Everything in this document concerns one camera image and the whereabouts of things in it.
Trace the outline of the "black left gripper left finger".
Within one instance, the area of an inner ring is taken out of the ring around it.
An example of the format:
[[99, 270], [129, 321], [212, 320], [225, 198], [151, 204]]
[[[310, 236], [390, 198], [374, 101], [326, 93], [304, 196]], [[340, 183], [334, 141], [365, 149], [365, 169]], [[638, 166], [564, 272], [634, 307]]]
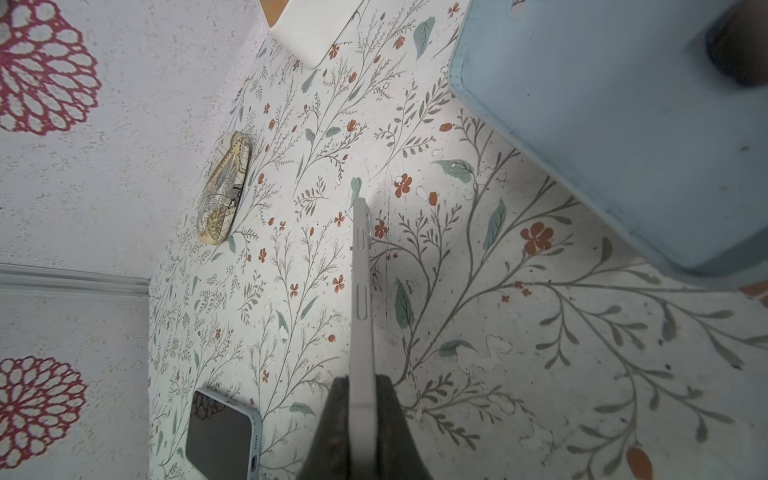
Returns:
[[346, 480], [349, 474], [349, 379], [333, 380], [299, 480]]

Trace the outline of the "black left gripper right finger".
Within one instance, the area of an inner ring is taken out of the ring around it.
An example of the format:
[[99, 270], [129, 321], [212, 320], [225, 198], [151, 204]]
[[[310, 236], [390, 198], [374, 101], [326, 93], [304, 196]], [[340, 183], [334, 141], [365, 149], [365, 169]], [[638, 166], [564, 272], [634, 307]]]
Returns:
[[419, 455], [396, 391], [386, 375], [376, 376], [376, 479], [425, 480], [432, 476]]

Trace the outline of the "black phone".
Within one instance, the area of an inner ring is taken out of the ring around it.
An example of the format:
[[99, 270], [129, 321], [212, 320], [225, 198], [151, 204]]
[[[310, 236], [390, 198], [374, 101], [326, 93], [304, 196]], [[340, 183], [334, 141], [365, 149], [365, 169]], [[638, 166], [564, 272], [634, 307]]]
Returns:
[[256, 479], [262, 432], [255, 407], [198, 388], [190, 407], [186, 458], [206, 479]]

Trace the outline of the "light blue phone case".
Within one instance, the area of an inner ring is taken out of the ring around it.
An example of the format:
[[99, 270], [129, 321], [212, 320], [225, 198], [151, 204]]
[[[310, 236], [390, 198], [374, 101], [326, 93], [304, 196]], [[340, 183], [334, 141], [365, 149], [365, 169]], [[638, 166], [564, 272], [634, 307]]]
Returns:
[[732, 1], [473, 1], [457, 96], [654, 267], [767, 277], [767, 90], [718, 72]]

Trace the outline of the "clear plastic bag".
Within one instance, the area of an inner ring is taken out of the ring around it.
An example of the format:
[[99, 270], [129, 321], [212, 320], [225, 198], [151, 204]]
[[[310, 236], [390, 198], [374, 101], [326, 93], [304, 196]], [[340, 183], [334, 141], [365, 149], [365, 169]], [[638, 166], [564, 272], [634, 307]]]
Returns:
[[228, 149], [206, 182], [198, 205], [196, 227], [203, 244], [219, 245], [228, 238], [242, 196], [250, 157], [248, 136], [234, 132]]

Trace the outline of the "white wooden-top tissue box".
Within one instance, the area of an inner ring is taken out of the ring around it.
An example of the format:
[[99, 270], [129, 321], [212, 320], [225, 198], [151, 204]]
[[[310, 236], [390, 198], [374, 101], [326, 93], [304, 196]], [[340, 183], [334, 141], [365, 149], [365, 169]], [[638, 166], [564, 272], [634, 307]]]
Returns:
[[317, 67], [361, 0], [260, 0], [270, 35], [304, 66]]

